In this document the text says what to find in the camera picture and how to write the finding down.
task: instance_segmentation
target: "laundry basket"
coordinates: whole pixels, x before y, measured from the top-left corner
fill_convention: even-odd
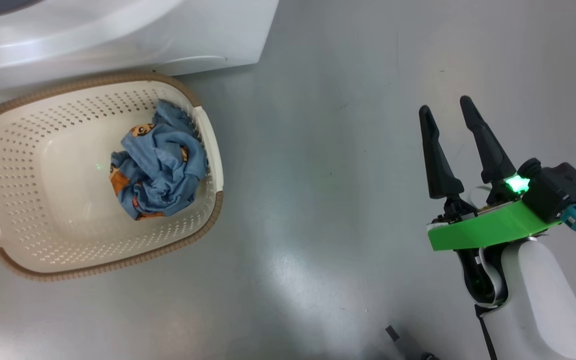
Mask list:
[[[191,116],[208,157],[194,203],[134,221],[108,180],[110,153],[158,100]],[[157,73],[82,80],[0,105],[0,260],[39,281],[79,278],[156,258],[197,241],[222,208],[224,175],[206,112]]]

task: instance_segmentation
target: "white plastic appliance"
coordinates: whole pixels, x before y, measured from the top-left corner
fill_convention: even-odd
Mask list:
[[[0,14],[0,103],[81,75],[254,64],[279,0],[41,0]]]

